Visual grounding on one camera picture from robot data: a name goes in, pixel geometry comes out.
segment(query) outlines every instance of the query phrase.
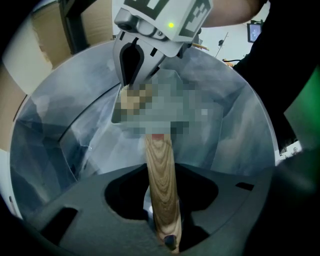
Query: person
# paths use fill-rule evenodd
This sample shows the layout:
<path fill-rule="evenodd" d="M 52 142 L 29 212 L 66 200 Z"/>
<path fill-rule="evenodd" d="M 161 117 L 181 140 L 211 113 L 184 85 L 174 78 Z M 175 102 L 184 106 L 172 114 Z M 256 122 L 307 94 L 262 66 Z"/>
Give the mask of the person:
<path fill-rule="evenodd" d="M 267 0 L 213 0 L 203 27 L 251 20 Z M 261 98 L 279 150 L 296 137 L 284 112 L 299 95 L 319 62 L 319 1 L 270 0 L 269 14 L 250 53 L 233 68 Z"/>

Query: wood grain handle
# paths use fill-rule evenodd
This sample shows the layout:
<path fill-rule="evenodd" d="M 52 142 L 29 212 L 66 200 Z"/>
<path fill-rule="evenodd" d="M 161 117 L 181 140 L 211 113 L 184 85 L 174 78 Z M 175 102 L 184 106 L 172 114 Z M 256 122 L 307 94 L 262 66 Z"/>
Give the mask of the wood grain handle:
<path fill-rule="evenodd" d="M 170 134 L 147 134 L 145 148 L 156 233 L 176 254 L 182 227 Z"/>

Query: black cable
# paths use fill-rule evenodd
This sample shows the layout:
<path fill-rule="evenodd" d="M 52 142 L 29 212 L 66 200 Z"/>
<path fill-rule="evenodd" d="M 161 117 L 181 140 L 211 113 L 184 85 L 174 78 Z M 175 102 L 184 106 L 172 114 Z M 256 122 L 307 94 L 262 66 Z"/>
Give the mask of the black cable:
<path fill-rule="evenodd" d="M 232 59 L 232 60 L 225 60 L 225 59 L 223 59 L 222 61 L 223 61 L 223 62 L 239 62 L 239 61 L 241 61 L 241 59 Z"/>

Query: forearm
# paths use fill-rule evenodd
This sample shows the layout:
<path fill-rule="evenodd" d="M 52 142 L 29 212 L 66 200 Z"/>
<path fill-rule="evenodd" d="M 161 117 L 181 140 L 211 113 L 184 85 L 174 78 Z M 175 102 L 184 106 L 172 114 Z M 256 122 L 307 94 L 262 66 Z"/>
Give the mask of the forearm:
<path fill-rule="evenodd" d="M 222 27 L 251 20 L 261 10 L 261 0 L 212 0 L 213 10 L 203 27 Z"/>

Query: brown cardboard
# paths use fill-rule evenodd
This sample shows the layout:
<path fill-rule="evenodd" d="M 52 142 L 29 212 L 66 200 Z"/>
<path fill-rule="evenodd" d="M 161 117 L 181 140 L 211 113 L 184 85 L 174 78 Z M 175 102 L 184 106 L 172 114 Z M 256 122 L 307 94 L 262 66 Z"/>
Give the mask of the brown cardboard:
<path fill-rule="evenodd" d="M 26 94 L 0 62 L 0 149 L 9 151 L 14 118 Z"/>
<path fill-rule="evenodd" d="M 91 46 L 112 40 L 112 0 L 97 0 L 81 17 L 87 42 Z M 46 52 L 53 68 L 72 56 L 57 2 L 34 12 L 32 23 L 41 49 Z"/>

